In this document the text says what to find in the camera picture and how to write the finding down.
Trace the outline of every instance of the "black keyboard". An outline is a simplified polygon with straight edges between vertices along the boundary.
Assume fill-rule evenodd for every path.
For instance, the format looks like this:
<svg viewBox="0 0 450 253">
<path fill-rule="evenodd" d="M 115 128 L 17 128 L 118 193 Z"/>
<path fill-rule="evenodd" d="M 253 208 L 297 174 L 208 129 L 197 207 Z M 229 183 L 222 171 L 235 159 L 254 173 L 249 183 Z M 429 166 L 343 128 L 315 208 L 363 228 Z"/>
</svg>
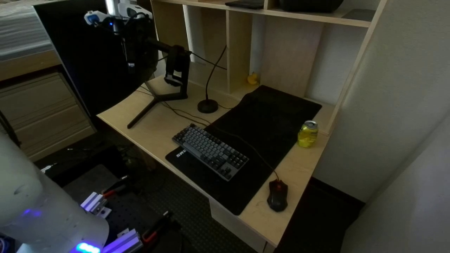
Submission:
<svg viewBox="0 0 450 253">
<path fill-rule="evenodd" d="M 249 162 L 247 156 L 194 124 L 173 136 L 173 141 L 225 181 L 232 180 Z"/>
</svg>

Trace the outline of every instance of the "wooden desk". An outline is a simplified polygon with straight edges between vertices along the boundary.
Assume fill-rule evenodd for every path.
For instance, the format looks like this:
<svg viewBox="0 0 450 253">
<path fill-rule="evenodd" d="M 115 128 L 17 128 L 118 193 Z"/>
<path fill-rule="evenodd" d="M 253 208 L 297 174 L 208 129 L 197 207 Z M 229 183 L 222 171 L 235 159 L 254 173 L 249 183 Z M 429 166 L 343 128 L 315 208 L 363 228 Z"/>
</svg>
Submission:
<svg viewBox="0 0 450 253">
<path fill-rule="evenodd" d="M 160 87 L 163 90 L 170 87 L 164 84 L 162 77 L 152 80 L 152 86 Z M 197 111 L 197 103 L 204 98 L 204 89 L 195 84 L 190 84 L 188 98 L 170 101 L 169 105 L 212 122 L 228 111 L 225 108 L 236 105 L 246 91 L 240 90 L 232 94 L 211 91 L 209 97 L 215 98 L 222 107 L 219 107 L 219 110 L 214 114 L 201 114 Z M 294 145 L 284 160 L 276 169 L 280 178 L 290 187 L 287 209 L 284 209 L 283 212 L 274 212 L 266 202 L 269 195 L 269 181 L 276 178 L 271 174 L 243 209 L 243 212 L 239 216 L 235 216 L 219 202 L 217 202 L 208 193 L 201 190 L 194 181 L 191 181 L 187 176 L 184 176 L 179 169 L 176 169 L 166 160 L 166 155 L 176 149 L 176 143 L 172 141 L 172 136 L 191 124 L 191 121 L 176 115 L 167 107 L 159 104 L 152 108 L 152 111 L 148 112 L 132 129 L 127 129 L 127 124 L 150 100 L 152 96 L 148 93 L 146 87 L 142 86 L 115 107 L 98 114 L 98 118 L 118 131 L 132 143 L 139 146 L 143 152 L 155 157 L 159 163 L 177 174 L 181 180 L 208 197 L 212 218 L 228 228 L 231 232 L 233 232 L 236 236 L 239 236 L 254 250 L 263 252 L 264 249 L 267 252 L 270 247 L 276 247 L 281 240 L 281 236 L 315 170 L 315 166 L 323 152 L 323 148 L 326 146 L 329 136 L 319 132 L 318 142 L 315 148 L 311 149 L 301 149 L 298 145 Z M 326 119 L 332 118 L 332 112 L 333 108 L 323 107 L 316 117 L 318 124 L 328 124 Z"/>
</svg>

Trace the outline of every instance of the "blue light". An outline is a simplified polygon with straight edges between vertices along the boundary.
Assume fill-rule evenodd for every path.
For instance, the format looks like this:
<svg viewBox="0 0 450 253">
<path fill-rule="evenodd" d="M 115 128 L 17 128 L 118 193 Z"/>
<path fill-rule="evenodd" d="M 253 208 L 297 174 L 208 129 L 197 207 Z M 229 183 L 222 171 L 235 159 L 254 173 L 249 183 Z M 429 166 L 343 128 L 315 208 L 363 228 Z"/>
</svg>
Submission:
<svg viewBox="0 0 450 253">
<path fill-rule="evenodd" d="M 76 246 L 76 252 L 77 253 L 100 253 L 100 249 L 87 243 L 79 243 Z"/>
</svg>

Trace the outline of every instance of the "black desk mat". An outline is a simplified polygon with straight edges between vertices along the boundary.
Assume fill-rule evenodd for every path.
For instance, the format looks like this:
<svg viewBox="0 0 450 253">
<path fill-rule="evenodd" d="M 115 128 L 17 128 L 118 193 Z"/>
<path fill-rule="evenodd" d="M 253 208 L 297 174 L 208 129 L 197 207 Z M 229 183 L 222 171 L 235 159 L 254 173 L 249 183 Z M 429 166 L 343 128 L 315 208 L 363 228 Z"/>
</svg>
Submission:
<svg viewBox="0 0 450 253">
<path fill-rule="evenodd" d="M 235 108 L 205 128 L 250 159 L 231 181 L 224 181 L 188 153 L 177 157 L 181 148 L 166 157 L 232 214 L 239 215 L 297 142 L 302 122 L 314 118 L 319 110 L 319 104 L 266 86 L 246 94 Z"/>
</svg>

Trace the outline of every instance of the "wall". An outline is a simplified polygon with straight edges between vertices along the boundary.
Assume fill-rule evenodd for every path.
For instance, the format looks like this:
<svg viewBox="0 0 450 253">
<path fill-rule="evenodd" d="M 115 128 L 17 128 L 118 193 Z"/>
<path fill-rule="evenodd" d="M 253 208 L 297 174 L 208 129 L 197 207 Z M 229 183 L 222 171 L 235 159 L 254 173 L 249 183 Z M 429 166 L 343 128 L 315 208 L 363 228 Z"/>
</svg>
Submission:
<svg viewBox="0 0 450 253">
<path fill-rule="evenodd" d="M 422 146 L 350 226 L 343 253 L 449 252 L 450 117 Z"/>
<path fill-rule="evenodd" d="M 389 0 L 315 177 L 367 201 L 450 110 L 446 0 Z"/>
</svg>

